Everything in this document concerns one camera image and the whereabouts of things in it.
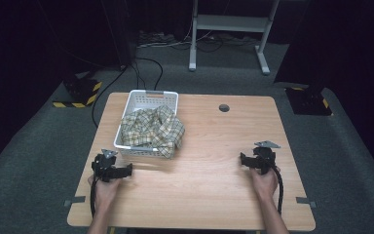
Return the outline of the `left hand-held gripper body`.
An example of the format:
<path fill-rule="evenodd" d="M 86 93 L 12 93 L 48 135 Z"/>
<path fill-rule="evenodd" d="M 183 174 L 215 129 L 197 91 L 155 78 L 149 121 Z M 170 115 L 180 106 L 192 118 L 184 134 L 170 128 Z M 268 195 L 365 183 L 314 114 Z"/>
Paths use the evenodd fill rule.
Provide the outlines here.
<path fill-rule="evenodd" d="M 92 161 L 92 169 L 95 177 L 104 182 L 110 179 L 121 178 L 121 171 L 115 167 L 117 151 L 102 149 Z"/>

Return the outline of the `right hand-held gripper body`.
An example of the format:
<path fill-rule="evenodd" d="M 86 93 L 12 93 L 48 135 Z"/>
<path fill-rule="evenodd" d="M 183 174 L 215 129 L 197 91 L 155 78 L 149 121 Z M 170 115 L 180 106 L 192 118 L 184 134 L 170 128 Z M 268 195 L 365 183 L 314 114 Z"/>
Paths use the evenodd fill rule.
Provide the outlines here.
<path fill-rule="evenodd" d="M 270 169 L 276 167 L 276 153 L 273 148 L 280 148 L 279 145 L 269 141 L 259 141 L 254 143 L 253 154 L 256 156 L 257 166 L 261 175 L 266 174 Z"/>

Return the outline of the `person's left hand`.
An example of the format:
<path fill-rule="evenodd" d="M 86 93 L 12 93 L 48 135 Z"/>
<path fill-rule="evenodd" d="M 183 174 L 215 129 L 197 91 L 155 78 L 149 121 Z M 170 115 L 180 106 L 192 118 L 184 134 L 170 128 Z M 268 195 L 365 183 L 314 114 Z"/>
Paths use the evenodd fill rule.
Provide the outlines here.
<path fill-rule="evenodd" d="M 118 187 L 121 181 L 120 178 L 116 178 L 109 182 L 98 181 L 96 183 L 94 206 L 97 212 L 107 211 L 110 208 L 117 196 Z"/>

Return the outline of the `person's right hand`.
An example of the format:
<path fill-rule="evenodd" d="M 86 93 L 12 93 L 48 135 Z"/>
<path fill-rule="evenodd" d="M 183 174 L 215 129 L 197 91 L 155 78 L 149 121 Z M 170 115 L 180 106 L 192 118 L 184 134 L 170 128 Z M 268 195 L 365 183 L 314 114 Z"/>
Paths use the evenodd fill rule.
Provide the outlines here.
<path fill-rule="evenodd" d="M 274 170 L 270 169 L 264 175 L 260 175 L 255 169 L 250 170 L 255 194 L 261 203 L 273 203 L 273 196 L 277 190 L 279 181 Z"/>

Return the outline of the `plaid cloth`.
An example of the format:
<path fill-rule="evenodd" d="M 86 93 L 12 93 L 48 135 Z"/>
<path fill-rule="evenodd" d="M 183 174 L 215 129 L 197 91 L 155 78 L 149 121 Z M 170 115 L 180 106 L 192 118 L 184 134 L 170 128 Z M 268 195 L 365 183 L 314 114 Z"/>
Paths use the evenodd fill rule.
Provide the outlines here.
<path fill-rule="evenodd" d="M 157 148 L 165 158 L 172 158 L 180 148 L 185 133 L 183 123 L 166 105 L 139 109 L 121 122 L 121 143 L 125 146 Z"/>

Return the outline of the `black yellow striped stand base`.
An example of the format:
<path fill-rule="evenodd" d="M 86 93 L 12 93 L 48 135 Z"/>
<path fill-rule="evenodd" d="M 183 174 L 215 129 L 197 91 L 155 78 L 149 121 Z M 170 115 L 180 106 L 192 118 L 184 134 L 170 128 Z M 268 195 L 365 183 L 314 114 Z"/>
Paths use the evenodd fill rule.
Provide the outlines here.
<path fill-rule="evenodd" d="M 95 72 L 88 71 L 81 78 L 73 75 L 62 82 L 70 100 L 54 100 L 53 106 L 57 108 L 74 107 L 84 108 L 91 106 L 102 85 L 100 81 L 94 79 Z"/>
<path fill-rule="evenodd" d="M 285 93 L 297 115 L 330 116 L 332 110 L 322 95 L 323 86 L 311 85 L 307 88 L 286 88 Z"/>

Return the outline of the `white plastic basket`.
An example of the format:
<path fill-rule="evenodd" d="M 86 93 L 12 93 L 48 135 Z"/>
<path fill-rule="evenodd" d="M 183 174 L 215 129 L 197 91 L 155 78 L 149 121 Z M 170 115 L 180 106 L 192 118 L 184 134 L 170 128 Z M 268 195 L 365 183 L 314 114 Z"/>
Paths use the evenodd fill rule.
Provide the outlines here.
<path fill-rule="evenodd" d="M 139 110 L 153 110 L 160 106 L 166 106 L 173 114 L 176 114 L 178 107 L 178 93 L 132 90 L 129 94 L 122 118 L 129 117 L 131 114 Z M 114 139 L 114 146 L 122 155 L 165 157 L 158 147 L 136 146 L 124 143 L 123 133 L 123 124 L 120 124 Z"/>

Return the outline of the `white metal stand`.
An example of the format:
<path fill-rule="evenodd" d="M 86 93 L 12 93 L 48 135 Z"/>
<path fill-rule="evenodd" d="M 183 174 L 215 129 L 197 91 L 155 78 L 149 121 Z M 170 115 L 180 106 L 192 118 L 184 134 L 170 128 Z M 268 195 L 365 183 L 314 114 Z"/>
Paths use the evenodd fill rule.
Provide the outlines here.
<path fill-rule="evenodd" d="M 280 0 L 273 0 L 270 14 L 265 18 L 255 18 L 203 15 L 198 11 L 199 0 L 193 0 L 192 39 L 188 65 L 189 70 L 195 71 L 197 68 L 197 35 L 199 30 L 252 32 L 262 34 L 261 41 L 254 47 L 254 50 L 257 55 L 262 73 L 264 75 L 269 75 L 271 71 L 264 55 L 264 49 L 275 19 L 279 3 Z"/>

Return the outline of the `grey table bracket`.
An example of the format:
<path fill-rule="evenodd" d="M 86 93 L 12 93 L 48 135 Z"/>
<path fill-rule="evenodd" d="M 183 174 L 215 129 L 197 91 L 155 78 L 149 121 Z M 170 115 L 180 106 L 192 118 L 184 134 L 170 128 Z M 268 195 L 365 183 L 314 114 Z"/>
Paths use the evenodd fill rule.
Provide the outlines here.
<path fill-rule="evenodd" d="M 63 203 L 63 206 L 70 207 L 72 204 L 85 203 L 85 201 L 86 201 L 86 196 L 72 197 L 72 198 L 66 199 Z"/>
<path fill-rule="evenodd" d="M 311 201 L 309 198 L 306 198 L 306 197 L 296 197 L 296 203 L 309 205 L 310 208 L 313 208 L 313 209 L 318 207 L 315 201 Z"/>

